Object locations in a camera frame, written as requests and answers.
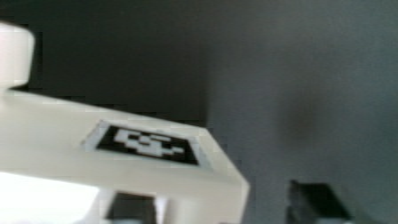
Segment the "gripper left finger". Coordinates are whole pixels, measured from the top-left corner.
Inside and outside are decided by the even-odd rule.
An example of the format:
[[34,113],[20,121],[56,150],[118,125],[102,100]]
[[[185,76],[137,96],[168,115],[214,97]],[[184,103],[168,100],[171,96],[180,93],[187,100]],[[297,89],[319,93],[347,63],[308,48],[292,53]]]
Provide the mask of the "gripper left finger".
[[105,219],[113,224],[159,224],[155,198],[118,192],[113,198]]

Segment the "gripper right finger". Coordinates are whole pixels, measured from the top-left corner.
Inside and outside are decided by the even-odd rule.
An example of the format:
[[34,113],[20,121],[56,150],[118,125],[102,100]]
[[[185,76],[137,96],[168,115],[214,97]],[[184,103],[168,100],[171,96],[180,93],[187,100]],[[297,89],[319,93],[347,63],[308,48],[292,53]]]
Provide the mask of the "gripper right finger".
[[354,217],[326,183],[290,182],[287,224],[354,224]]

